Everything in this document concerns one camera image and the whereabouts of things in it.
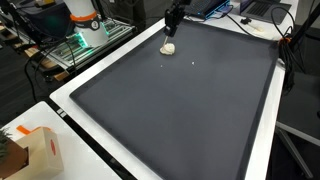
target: white table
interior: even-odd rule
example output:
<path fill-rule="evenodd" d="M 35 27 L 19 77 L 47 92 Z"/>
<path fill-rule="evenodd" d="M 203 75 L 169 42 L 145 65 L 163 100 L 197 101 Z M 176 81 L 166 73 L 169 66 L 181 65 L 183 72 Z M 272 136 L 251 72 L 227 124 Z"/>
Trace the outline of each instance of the white table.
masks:
<path fill-rule="evenodd" d="M 46 126 L 57 134 L 64 171 L 52 180 L 121 179 L 45 102 L 4 126 L 13 140 L 24 136 L 16 130 L 19 125 L 29 130 Z"/>
<path fill-rule="evenodd" d="M 283 0 L 283 2 L 291 2 L 292 7 L 290 12 L 295 17 L 298 0 Z M 237 22 L 242 19 L 237 15 L 230 16 L 232 16 Z M 267 31 L 264 34 L 265 36 L 268 36 L 269 39 L 280 37 L 278 35 L 278 32 L 273 30 L 274 26 L 272 24 L 255 21 L 254 23 L 257 23 L 260 27 L 264 28 L 265 31 L 270 29 L 270 31 Z M 237 27 L 227 17 L 219 20 L 209 20 L 205 24 L 243 33 L 239 29 L 239 27 Z M 280 26 L 280 29 L 284 31 L 290 25 L 292 25 L 292 22 L 291 19 L 287 16 Z M 143 162 L 141 162 L 137 157 L 135 157 L 131 152 L 129 152 L 123 145 L 121 145 L 120 142 L 112 137 L 110 133 L 105 131 L 99 124 L 97 124 L 79 106 L 77 106 L 70 99 L 69 95 L 79 86 L 107 68 L 113 62 L 117 61 L 123 55 L 131 51 L 133 48 L 138 46 L 140 43 L 148 39 L 163 27 L 164 20 L 161 20 L 50 95 L 50 98 L 55 103 L 57 103 L 80 126 L 82 126 L 103 148 L 105 148 L 114 158 L 116 158 L 130 173 L 141 180 L 161 178 L 150 168 L 148 168 Z M 266 177 L 283 79 L 284 70 L 278 64 L 273 74 L 270 89 L 267 95 L 264 110 L 254 141 L 248 169 L 246 172 L 247 180 L 262 180 Z"/>

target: green light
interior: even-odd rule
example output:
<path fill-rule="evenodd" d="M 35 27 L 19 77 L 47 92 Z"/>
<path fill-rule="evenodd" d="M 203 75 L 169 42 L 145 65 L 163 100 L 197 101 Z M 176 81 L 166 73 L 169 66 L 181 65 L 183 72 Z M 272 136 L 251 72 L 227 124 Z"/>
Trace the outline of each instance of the green light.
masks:
<path fill-rule="evenodd" d="M 81 33 L 78 33 L 79 36 L 80 36 L 80 39 L 79 39 L 79 43 L 80 43 L 80 46 L 83 47 L 83 48 L 87 48 L 89 47 L 88 46 L 88 43 L 86 42 L 86 40 L 84 39 L 84 37 L 82 36 Z"/>
<path fill-rule="evenodd" d="M 101 23 L 101 25 L 102 25 L 102 27 L 103 27 L 103 29 L 104 29 L 104 31 L 106 32 L 106 34 L 109 36 L 109 32 L 107 31 L 107 29 L 106 29 L 106 27 L 104 26 L 104 24 L 103 23 Z"/>

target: white robot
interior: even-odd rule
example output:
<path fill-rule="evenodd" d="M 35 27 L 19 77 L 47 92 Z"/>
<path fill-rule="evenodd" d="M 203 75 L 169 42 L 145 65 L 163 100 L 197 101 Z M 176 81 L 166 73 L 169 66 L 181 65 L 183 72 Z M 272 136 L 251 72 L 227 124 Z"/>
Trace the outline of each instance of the white robot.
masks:
<path fill-rule="evenodd" d="M 81 36 L 83 47 L 97 47 L 108 42 L 109 36 L 100 22 L 91 0 L 64 0 L 74 21 L 75 32 Z"/>

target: small white piece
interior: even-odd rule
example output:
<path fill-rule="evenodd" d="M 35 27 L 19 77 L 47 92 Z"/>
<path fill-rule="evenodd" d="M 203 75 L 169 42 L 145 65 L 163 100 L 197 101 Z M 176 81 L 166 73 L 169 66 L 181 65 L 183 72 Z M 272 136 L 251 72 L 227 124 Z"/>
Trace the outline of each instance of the small white piece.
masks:
<path fill-rule="evenodd" d="M 264 29 L 262 27 L 259 27 L 259 26 L 256 26 L 256 25 L 253 25 L 251 23 L 248 24 L 250 27 L 252 27 L 253 29 L 255 29 L 256 31 L 259 31 L 259 32 L 263 32 Z"/>
<path fill-rule="evenodd" d="M 173 55 L 175 52 L 175 46 L 172 43 L 167 43 L 161 47 L 160 53 L 164 55 Z"/>

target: cardboard box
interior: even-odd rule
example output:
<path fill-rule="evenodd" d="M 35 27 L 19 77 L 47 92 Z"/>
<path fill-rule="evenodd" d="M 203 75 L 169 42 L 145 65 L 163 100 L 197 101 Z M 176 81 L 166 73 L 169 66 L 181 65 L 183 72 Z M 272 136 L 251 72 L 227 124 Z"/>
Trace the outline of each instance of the cardboard box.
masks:
<path fill-rule="evenodd" d="M 29 151 L 29 164 L 6 180 L 47 180 L 63 171 L 57 135 L 39 128 L 16 141 Z"/>

